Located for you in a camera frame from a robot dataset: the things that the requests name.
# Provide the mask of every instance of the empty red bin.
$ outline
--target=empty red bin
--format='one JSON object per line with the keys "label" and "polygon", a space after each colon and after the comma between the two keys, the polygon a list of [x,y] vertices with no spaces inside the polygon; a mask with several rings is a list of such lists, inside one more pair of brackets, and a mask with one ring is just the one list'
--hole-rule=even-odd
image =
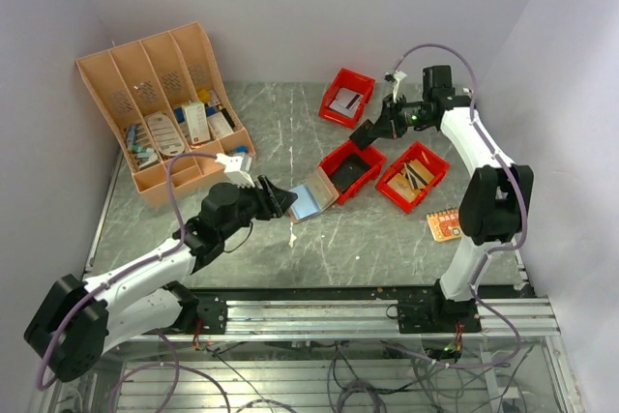
{"label": "empty red bin", "polygon": [[[348,139],[322,159],[319,166],[339,192],[337,203],[343,205],[346,200],[357,195],[364,184],[378,177],[386,160],[385,156],[373,147],[359,150],[359,147]],[[350,187],[344,190],[342,186],[347,185]]]}
{"label": "empty red bin", "polygon": [[[402,171],[404,164],[418,160],[429,171],[433,178],[422,189],[412,202],[408,202],[404,197],[394,191],[387,183],[391,179]],[[413,209],[419,205],[427,193],[445,177],[449,164],[443,159],[434,154],[424,144],[415,142],[410,148],[404,152],[395,162],[393,162],[387,170],[380,177],[380,180],[376,183],[376,188],[392,202],[394,202],[405,213],[410,213]]]}
{"label": "empty red bin", "polygon": [[[355,128],[364,112],[366,104],[369,102],[369,99],[374,92],[375,82],[376,81],[371,77],[363,76],[362,74],[351,72],[346,68],[342,68],[339,70],[338,75],[331,83],[331,86],[329,86],[329,89],[327,89],[327,92],[325,92],[325,95],[322,98],[322,104],[320,105],[320,110],[318,110],[318,116],[327,120],[335,121],[336,123],[340,123],[346,128]],[[361,94],[361,101],[359,106],[357,106],[354,116],[346,116],[329,107],[338,95],[340,89],[348,89],[357,94]]]}

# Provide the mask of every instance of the gray table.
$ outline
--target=gray table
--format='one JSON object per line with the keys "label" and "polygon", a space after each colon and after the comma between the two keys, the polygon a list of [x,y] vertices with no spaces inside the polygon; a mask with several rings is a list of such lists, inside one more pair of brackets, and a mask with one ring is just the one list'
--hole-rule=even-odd
{"label": "gray table", "polygon": [[[327,84],[228,83],[230,102],[248,128],[256,148],[252,174],[267,174],[288,189],[303,182],[320,160],[340,146],[351,131],[318,117]],[[408,86],[409,100],[420,89]],[[377,85],[364,118],[374,119],[387,92]],[[256,221],[250,239],[237,251],[185,281],[190,287],[298,287],[327,285],[432,284],[452,261],[457,241],[437,243],[427,226],[429,212],[457,207],[468,183],[463,162],[450,141],[435,130],[409,132],[400,140],[374,146],[393,162],[419,140],[451,164],[443,181],[410,215],[366,185],[344,206],[291,226],[288,218]],[[180,200],[184,218],[195,215],[208,187]],[[128,167],[118,173],[101,239],[91,260],[92,274],[127,263],[156,247],[178,227],[169,206],[150,209],[138,195]],[[289,246],[291,232],[297,237]],[[240,231],[228,243],[240,243]],[[484,282],[521,282],[513,253],[494,258]]]}

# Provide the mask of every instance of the white oval object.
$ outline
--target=white oval object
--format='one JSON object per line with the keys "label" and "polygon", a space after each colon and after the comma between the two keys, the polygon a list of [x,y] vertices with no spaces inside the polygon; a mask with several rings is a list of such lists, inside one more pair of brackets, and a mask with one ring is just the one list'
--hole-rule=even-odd
{"label": "white oval object", "polygon": [[148,129],[155,139],[158,150],[167,157],[185,152],[185,144],[178,134],[172,121],[160,111],[148,115],[146,118]]}

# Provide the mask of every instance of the connector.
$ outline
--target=connector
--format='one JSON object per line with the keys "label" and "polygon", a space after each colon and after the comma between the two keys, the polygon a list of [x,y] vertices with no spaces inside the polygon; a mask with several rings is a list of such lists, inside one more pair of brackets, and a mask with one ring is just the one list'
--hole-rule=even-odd
{"label": "connector", "polygon": [[226,154],[217,154],[216,162],[225,166],[223,173],[232,184],[241,188],[255,187],[255,183],[248,173],[248,164],[244,157],[228,157]]}

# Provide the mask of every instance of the wooden organizer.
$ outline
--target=wooden organizer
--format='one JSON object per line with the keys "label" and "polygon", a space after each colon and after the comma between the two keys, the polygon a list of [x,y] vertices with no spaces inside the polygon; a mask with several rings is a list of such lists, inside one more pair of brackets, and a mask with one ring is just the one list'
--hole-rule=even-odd
{"label": "wooden organizer", "polygon": [[[187,101],[199,102],[198,90],[215,90],[234,121],[234,133],[217,138],[211,130],[212,140],[198,148],[192,148],[183,137],[185,152],[217,154],[245,145],[255,155],[250,135],[225,93],[211,43],[198,23],[78,58],[76,63],[86,87],[120,143],[137,191],[149,206],[168,201],[165,173],[170,159],[157,152],[157,164],[138,170],[135,156],[126,146],[127,129],[134,123],[143,125],[148,145],[157,151],[144,117],[160,111],[183,135],[173,110]],[[191,192],[222,172],[223,166],[211,159],[181,159],[172,170],[174,193]]]}

